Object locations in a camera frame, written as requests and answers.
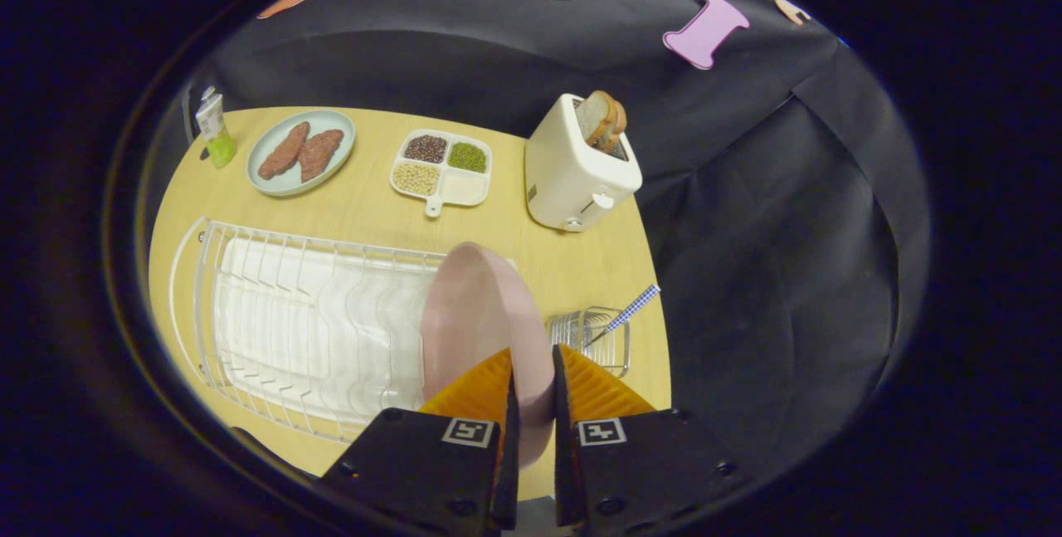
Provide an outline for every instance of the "toaster lever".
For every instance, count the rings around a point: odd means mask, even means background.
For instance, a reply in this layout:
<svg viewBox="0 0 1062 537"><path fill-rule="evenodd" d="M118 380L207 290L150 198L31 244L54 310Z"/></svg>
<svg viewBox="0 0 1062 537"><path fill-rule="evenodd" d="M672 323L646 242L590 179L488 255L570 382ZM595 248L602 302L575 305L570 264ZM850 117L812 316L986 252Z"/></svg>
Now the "toaster lever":
<svg viewBox="0 0 1062 537"><path fill-rule="evenodd" d="M616 201L612 196L607 196L607 194L603 192L596 192L592 195L592 197L594 200L594 204L597 205L597 207L604 209L604 211L607 211L613 207L613 205L616 204Z"/></svg>

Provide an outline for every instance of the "checkered handle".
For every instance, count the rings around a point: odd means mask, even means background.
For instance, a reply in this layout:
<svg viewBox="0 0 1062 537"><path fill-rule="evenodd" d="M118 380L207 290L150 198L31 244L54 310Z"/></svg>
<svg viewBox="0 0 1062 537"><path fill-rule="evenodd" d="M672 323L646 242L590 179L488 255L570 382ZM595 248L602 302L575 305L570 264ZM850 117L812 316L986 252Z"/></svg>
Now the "checkered handle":
<svg viewBox="0 0 1062 537"><path fill-rule="evenodd" d="M615 332L619 326L622 326L634 313L637 313L641 307L645 307L646 302L651 301L658 294L661 294L661 288L656 283L650 284L649 288L646 288L645 292L641 292L641 295L638 295L638 298L634 299L634 302L629 304L627 309L622 310L622 313L618 314L612 322L609 322L604 333Z"/></svg>

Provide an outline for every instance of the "black cloth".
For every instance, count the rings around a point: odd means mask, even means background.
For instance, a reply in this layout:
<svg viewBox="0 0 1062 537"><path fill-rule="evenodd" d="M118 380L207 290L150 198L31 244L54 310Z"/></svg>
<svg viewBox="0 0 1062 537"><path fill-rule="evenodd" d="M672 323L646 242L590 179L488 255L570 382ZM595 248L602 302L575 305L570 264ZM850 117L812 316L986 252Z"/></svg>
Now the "black cloth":
<svg viewBox="0 0 1062 537"><path fill-rule="evenodd" d="M910 335L928 202L858 58L773 0L727 1L751 27L707 71L662 44L702 0L307 0L247 22L193 83L228 110L365 107L518 136L561 92L611 92L645 177L674 404L774 477L844 427Z"/></svg>

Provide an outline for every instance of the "pink letter i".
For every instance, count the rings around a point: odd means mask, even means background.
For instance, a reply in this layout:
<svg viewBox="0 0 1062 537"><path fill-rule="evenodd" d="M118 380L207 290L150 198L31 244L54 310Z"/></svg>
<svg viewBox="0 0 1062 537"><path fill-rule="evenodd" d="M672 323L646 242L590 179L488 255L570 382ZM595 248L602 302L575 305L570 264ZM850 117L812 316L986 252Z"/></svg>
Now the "pink letter i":
<svg viewBox="0 0 1062 537"><path fill-rule="evenodd" d="M749 19L727 0L707 0L682 31L664 33L664 45L693 66L707 70L712 68L712 53L738 27L748 29Z"/></svg>

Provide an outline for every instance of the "pink plate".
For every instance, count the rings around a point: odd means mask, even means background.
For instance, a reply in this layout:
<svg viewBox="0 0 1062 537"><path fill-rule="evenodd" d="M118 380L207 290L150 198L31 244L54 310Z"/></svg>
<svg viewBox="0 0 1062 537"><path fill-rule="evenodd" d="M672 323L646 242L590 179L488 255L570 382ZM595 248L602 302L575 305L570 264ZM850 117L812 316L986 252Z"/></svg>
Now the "pink plate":
<svg viewBox="0 0 1062 537"><path fill-rule="evenodd" d="M455 246L428 288L421 335L425 401L512 348L520 467L535 462L553 428L553 360L538 307L513 265L475 242Z"/></svg>

